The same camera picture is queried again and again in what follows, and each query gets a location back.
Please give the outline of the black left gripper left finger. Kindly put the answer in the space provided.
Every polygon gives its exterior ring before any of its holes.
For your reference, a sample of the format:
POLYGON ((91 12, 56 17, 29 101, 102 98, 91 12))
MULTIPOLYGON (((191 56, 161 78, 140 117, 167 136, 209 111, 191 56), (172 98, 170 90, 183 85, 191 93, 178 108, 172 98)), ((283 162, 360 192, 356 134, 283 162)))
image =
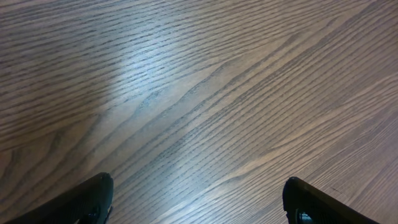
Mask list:
POLYGON ((113 189, 113 178, 101 172, 6 224, 106 224, 113 189))

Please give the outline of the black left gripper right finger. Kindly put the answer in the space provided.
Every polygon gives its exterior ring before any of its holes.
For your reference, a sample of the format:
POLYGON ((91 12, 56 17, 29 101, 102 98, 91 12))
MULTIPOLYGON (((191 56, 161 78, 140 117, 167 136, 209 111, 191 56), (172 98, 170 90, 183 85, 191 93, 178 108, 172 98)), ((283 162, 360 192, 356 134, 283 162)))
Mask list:
POLYGON ((282 200, 289 224, 377 224, 298 177, 286 181, 282 200))

